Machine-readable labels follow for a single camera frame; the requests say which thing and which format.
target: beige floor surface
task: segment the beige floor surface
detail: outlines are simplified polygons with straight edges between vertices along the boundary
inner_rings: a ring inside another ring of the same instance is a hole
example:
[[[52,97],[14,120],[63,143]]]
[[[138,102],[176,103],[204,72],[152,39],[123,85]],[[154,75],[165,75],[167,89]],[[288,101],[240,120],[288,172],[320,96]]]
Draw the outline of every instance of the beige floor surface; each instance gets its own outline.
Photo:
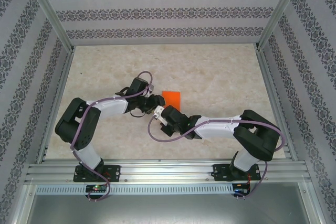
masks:
[[[253,45],[200,44],[76,47],[57,121],[73,98],[110,97],[143,70],[153,73],[154,93],[181,92],[181,112],[188,116],[229,117],[252,109],[275,122]],[[147,134],[149,119],[123,114],[100,122],[93,137],[96,151],[105,159],[181,159],[232,158],[241,149],[235,139],[220,137],[158,143]],[[151,129],[168,138],[159,122]],[[285,155],[281,150],[274,157]],[[53,133],[46,158],[73,156]]]

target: black mounting bracket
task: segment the black mounting bracket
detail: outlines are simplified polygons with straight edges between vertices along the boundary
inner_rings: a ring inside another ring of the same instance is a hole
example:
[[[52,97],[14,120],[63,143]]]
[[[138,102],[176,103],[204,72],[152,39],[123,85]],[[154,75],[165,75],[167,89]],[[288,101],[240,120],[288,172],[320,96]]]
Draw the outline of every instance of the black mounting bracket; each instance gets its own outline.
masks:
[[[241,174],[239,177],[237,177],[237,175],[233,177],[230,164],[215,164],[213,165],[211,176],[215,178],[215,181],[248,181],[248,174],[250,175],[250,180],[261,179],[259,166],[257,164],[254,164],[249,171]]]
[[[120,165],[104,165],[100,174],[107,178],[109,182],[119,182]],[[88,171],[82,165],[77,165],[73,182],[105,182],[105,180]]]

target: robotic arm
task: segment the robotic arm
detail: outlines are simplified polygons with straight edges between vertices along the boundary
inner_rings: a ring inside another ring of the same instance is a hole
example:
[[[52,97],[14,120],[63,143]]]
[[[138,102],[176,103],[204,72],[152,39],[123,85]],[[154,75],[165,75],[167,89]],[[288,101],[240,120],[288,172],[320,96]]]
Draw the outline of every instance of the robotic arm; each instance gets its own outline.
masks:
[[[258,169],[255,164],[259,160],[271,161],[280,136],[278,132],[263,126],[271,125],[278,129],[275,125],[252,110],[245,110],[242,115],[231,118],[207,118],[200,115],[188,117],[172,106],[165,109],[159,106],[154,111],[154,118],[161,121],[161,130],[168,136],[178,132],[187,139],[220,136],[238,140],[244,149],[235,154],[228,169],[221,174],[217,174],[218,171],[213,173],[215,180],[222,181],[245,180],[252,167]]]
[[[84,122],[74,145],[75,155],[89,168],[99,174],[103,174],[104,171],[103,159],[96,153],[91,142],[99,121],[116,114],[128,113],[134,109],[140,109],[143,113],[150,114],[158,105],[165,105],[162,96],[152,94],[153,86],[149,87],[144,95],[128,98],[143,91],[148,85],[147,81],[136,77],[130,87],[126,87],[114,95],[118,99],[100,102],[89,109],[86,117],[82,119]],[[92,103],[93,101],[86,102],[80,98],[72,100],[55,128],[56,134],[64,142],[72,143],[79,126],[78,119],[83,117],[85,110]],[[85,167],[82,167],[81,172],[85,173],[83,177],[90,177],[91,180],[99,179]]]

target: metal enclosure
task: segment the metal enclosure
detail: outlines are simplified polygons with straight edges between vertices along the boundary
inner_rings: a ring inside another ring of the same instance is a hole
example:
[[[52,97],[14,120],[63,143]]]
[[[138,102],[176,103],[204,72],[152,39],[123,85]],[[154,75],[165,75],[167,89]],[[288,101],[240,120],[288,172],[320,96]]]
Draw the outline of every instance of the metal enclosure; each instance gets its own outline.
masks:
[[[0,223],[336,223],[335,2],[0,0]],[[255,43],[286,158],[245,201],[210,176],[228,160],[107,161],[122,167],[116,195],[82,200],[76,162],[43,161],[74,46],[200,42]]]

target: purple cable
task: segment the purple cable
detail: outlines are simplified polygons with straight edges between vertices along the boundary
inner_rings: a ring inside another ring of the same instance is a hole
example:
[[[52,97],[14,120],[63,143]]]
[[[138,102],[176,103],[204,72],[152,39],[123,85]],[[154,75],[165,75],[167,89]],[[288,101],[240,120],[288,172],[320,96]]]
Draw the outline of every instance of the purple cable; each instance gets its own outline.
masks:
[[[80,134],[80,130],[82,129],[82,126],[83,126],[83,123],[84,123],[84,119],[85,119],[85,117],[87,116],[87,114],[88,114],[88,112],[89,112],[89,109],[90,109],[91,107],[93,107],[94,105],[96,105],[97,103],[99,103],[99,102],[105,102],[105,101],[110,101],[110,100],[128,99],[128,98],[132,98],[132,97],[137,97],[138,95],[141,95],[141,94],[143,94],[144,92],[146,92],[146,90],[149,89],[149,87],[151,86],[151,84],[152,84],[152,82],[153,82],[153,76],[152,76],[152,74],[151,74],[150,72],[148,72],[148,71],[142,71],[140,74],[138,74],[138,77],[139,77],[140,75],[144,74],[144,73],[148,73],[148,74],[150,75],[150,77],[151,77],[151,80],[150,80],[148,86],[147,86],[143,91],[141,91],[141,92],[139,92],[139,93],[136,93],[136,94],[133,94],[133,95],[128,95],[128,96],[125,96],[125,97],[108,97],[108,98],[100,99],[100,100],[98,100],[98,101],[96,101],[96,102],[91,103],[91,104],[85,109],[85,111],[84,111],[83,117],[81,118],[81,121],[80,121],[79,126],[78,126],[78,128],[77,128],[77,131],[76,131],[76,133],[75,133],[75,136],[73,137],[72,143],[71,143],[71,145],[70,145],[70,149],[72,150],[72,153],[74,154],[74,156],[75,156],[75,158],[78,160],[78,162],[79,162],[80,164],[82,164],[87,170],[91,171],[92,173],[94,173],[94,174],[96,174],[97,176],[99,176],[99,177],[101,177],[102,179],[104,179],[105,182],[106,182],[106,184],[107,184],[107,186],[108,186],[108,188],[109,188],[109,189],[108,189],[108,192],[107,192],[106,194],[104,194],[103,196],[101,196],[99,199],[95,199],[95,200],[93,200],[93,199],[90,198],[90,194],[91,194],[91,192],[89,192],[89,194],[88,194],[88,199],[89,199],[89,201],[95,201],[95,202],[97,202],[97,201],[101,201],[101,200],[105,199],[105,198],[110,194],[110,191],[111,191],[111,184],[110,184],[110,182],[108,181],[107,178],[105,178],[105,177],[102,176],[101,174],[97,173],[94,169],[91,169],[89,166],[87,166],[87,165],[80,159],[80,157],[79,157],[79,156],[76,154],[76,152],[75,152],[75,147],[74,147],[74,146],[75,146],[75,143],[76,143],[76,141],[77,141],[78,135]]]
[[[153,120],[155,119],[155,117],[152,117],[148,123],[148,126],[147,126],[147,131],[148,131],[148,134],[149,136],[154,139],[155,141],[157,142],[160,142],[160,143],[168,143],[168,142],[172,142],[172,141],[176,141],[176,140],[179,140],[185,136],[187,136],[190,132],[194,131],[195,129],[197,129],[198,127],[201,127],[202,125],[204,124],[209,124],[209,123],[249,123],[249,124],[254,124],[254,125],[261,125],[261,126],[264,126],[264,127],[268,127],[274,131],[276,131],[277,133],[279,133],[279,135],[281,136],[281,144],[278,148],[275,149],[275,152],[277,152],[278,150],[280,150],[281,148],[283,148],[283,146],[285,145],[286,143],[286,137],[285,135],[281,132],[281,130],[279,130],[278,128],[270,125],[270,124],[267,124],[267,123],[262,123],[262,122],[257,122],[257,121],[247,121],[247,120],[228,120],[228,119],[216,119],[216,120],[208,120],[208,121],[205,121],[203,123],[200,123],[198,125],[196,125],[195,127],[191,128],[190,130],[188,130],[187,132],[183,133],[181,136],[178,136],[178,137],[175,137],[175,138],[172,138],[172,139],[168,139],[168,140],[161,140],[161,139],[157,139],[155,136],[152,135],[151,133],[151,130],[150,130],[150,127],[151,127],[151,123],[153,122]],[[266,172],[267,172],[267,162],[265,162],[265,170],[264,170],[264,173],[262,175],[262,177],[260,178],[258,184],[253,188],[253,190],[249,193],[249,195],[252,194],[252,192],[254,192],[257,187],[260,185],[260,183],[262,182],[262,180],[264,179],[265,175],[266,175]]]

